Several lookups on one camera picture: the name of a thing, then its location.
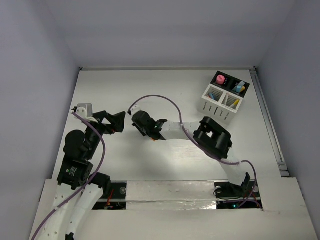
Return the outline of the pink glue stick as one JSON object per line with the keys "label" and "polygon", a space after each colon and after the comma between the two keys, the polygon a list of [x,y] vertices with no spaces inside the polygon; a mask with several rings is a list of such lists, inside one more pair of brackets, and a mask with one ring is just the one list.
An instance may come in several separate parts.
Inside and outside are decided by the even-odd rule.
{"label": "pink glue stick", "polygon": [[225,80],[226,80],[225,76],[219,74],[219,75],[216,77],[215,83],[222,86],[222,85],[225,83]]}

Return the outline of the pink tip marker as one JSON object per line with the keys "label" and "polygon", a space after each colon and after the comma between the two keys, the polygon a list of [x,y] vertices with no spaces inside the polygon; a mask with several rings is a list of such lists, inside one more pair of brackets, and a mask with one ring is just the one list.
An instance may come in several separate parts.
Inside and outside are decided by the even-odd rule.
{"label": "pink tip marker", "polygon": [[228,99],[229,99],[229,93],[226,93],[225,98],[224,98],[224,100],[223,100],[222,103],[223,103],[224,105],[226,105],[227,102],[228,102]]}

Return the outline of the orange highlighter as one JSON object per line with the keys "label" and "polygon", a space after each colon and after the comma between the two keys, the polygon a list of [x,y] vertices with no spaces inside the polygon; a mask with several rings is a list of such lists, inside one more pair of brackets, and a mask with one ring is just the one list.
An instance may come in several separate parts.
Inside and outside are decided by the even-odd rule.
{"label": "orange highlighter", "polygon": [[241,89],[242,89],[242,86],[240,85],[237,85],[234,89],[233,89],[233,91],[234,92],[236,92],[236,93],[240,93],[241,92]]}

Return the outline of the green highlighter clear cap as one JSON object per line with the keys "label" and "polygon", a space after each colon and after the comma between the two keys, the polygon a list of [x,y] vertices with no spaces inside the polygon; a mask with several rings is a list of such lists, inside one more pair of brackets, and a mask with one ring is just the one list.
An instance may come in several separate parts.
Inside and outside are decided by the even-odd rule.
{"label": "green highlighter clear cap", "polygon": [[242,87],[242,86],[244,86],[246,83],[244,82],[244,81],[240,81],[237,85],[236,85],[236,87]]}

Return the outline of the yellow tip marker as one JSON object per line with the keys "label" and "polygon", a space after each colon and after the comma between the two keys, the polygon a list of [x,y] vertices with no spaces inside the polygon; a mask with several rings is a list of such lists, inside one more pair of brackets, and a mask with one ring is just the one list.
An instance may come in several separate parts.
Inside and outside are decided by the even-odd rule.
{"label": "yellow tip marker", "polygon": [[237,108],[237,105],[239,104],[240,100],[237,99],[234,103],[232,103],[229,107],[232,108],[232,109],[236,109]]}

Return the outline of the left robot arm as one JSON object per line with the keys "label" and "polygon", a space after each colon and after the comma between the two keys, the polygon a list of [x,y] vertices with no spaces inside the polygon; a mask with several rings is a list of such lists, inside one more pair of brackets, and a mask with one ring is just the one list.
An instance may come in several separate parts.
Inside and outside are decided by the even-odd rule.
{"label": "left robot arm", "polygon": [[65,137],[64,157],[51,210],[35,230],[33,240],[78,239],[97,201],[113,193],[110,176],[93,170],[91,160],[98,146],[102,145],[97,166],[101,168],[107,150],[103,136],[123,132],[126,113],[93,113],[91,104],[79,104],[71,114],[87,128],[85,131],[73,130]]}

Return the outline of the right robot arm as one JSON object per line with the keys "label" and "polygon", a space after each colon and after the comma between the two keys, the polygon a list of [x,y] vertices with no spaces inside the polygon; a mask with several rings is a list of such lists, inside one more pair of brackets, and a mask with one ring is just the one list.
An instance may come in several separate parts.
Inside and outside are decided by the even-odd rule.
{"label": "right robot arm", "polygon": [[249,189],[251,177],[242,169],[241,162],[232,151],[231,134],[210,117],[198,122],[173,122],[167,119],[154,120],[142,110],[129,112],[132,125],[145,137],[154,141],[190,140],[204,153],[218,161],[228,182],[218,187],[219,198],[241,198]]}

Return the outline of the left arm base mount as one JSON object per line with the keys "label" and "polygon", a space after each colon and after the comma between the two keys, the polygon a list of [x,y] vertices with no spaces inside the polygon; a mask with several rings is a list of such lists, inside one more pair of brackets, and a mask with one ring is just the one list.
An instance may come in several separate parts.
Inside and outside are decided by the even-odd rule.
{"label": "left arm base mount", "polygon": [[126,210],[127,182],[112,181],[108,194],[103,195],[93,206],[93,210]]}

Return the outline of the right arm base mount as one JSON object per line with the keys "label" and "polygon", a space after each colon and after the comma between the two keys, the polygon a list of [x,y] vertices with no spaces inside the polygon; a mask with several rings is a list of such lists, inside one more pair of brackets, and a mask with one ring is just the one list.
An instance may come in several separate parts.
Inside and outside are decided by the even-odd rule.
{"label": "right arm base mount", "polygon": [[241,186],[228,181],[214,183],[213,195],[218,210],[262,209],[263,204],[258,183],[247,173]]}

